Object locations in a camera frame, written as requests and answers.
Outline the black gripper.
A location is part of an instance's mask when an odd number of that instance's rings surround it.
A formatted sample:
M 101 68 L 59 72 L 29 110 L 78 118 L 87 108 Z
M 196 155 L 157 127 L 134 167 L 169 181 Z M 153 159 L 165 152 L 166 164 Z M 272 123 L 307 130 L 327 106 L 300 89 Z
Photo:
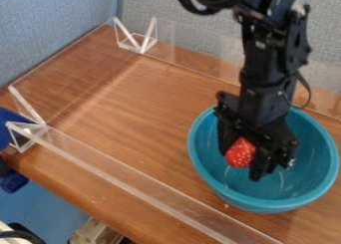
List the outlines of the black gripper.
M 240 107 L 241 98 L 220 91 L 213 108 L 217 117 L 219 149 L 227 154 L 233 143 L 245 137 L 256 146 L 256 154 L 249 167 L 249 179 L 259 181 L 275 171 L 277 166 L 288 168 L 296 157 L 299 139 L 287 123 L 288 113 L 257 123 L 256 114 L 245 113 Z

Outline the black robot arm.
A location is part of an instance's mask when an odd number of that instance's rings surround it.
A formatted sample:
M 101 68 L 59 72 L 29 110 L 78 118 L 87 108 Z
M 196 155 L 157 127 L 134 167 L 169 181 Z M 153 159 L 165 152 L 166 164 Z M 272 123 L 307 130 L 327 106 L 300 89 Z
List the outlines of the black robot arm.
M 225 9 L 241 24 L 244 67 L 240 95 L 216 94 L 219 148 L 232 154 L 240 141 L 255 145 L 249 179 L 260 180 L 296 159 L 299 138 L 287 116 L 297 84 L 307 81 L 300 68 L 308 64 L 309 0 L 177 0 L 186 11 L 207 16 Z

